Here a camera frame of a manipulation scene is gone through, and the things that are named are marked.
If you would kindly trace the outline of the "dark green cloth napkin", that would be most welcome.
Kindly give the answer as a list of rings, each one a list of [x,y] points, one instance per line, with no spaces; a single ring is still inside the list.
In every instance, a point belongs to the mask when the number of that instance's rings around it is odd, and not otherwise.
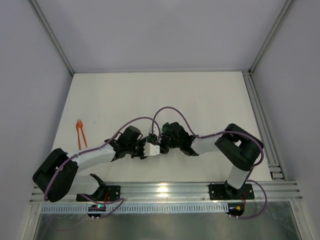
[[[160,143],[161,142],[161,139],[163,138],[163,134],[166,133],[169,129],[169,123],[165,123],[161,129],[158,129],[159,130],[159,136],[158,138],[151,138],[149,136],[146,137],[146,141],[148,143],[153,143],[153,144],[156,144],[156,143]]]

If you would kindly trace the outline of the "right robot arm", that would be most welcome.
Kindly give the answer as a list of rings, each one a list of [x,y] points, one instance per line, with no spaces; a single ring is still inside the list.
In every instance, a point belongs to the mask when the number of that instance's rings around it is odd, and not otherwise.
[[[221,152],[232,168],[224,182],[224,191],[230,199],[243,194],[243,185],[254,168],[258,157],[263,158],[264,144],[234,123],[225,130],[210,136],[189,134],[177,122],[165,123],[160,137],[160,152],[167,154],[170,149],[179,149],[189,157],[205,153]]]

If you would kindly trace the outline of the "orange plastic fork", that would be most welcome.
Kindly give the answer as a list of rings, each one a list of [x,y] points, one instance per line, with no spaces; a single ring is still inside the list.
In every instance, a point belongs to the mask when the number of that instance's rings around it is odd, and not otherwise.
[[[81,150],[80,132],[83,131],[83,123],[80,119],[78,119],[76,121],[75,128],[76,128],[76,132],[77,132],[78,149]]]

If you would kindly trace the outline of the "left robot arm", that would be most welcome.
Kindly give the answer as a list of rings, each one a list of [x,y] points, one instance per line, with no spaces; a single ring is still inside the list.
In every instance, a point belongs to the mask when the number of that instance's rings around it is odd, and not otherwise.
[[[130,155],[145,159],[145,143],[154,144],[157,135],[143,136],[141,131],[130,125],[117,139],[105,140],[103,147],[96,147],[75,153],[74,157],[61,148],[53,150],[35,171],[32,180],[54,203],[68,194],[75,194],[76,201],[115,201],[109,187],[95,173],[80,175],[80,172],[102,163],[111,163]]]

